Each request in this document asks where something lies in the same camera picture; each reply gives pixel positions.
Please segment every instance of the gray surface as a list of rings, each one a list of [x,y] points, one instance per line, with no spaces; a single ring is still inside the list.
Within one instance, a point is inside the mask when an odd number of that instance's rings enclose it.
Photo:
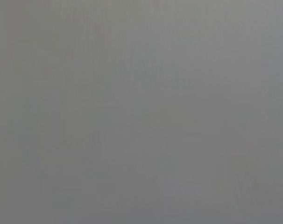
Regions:
[[[0,0],[12,222],[283,224],[283,0]]]

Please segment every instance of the gray background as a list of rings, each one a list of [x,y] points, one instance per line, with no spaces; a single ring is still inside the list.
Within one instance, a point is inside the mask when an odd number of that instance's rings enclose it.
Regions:
[[[283,0],[0,0],[12,222],[283,223]]]

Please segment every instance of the gray wall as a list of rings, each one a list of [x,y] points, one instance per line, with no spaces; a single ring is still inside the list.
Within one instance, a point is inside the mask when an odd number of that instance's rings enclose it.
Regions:
[[[0,223],[283,223],[283,0],[0,0],[27,98],[73,137],[3,143]]]

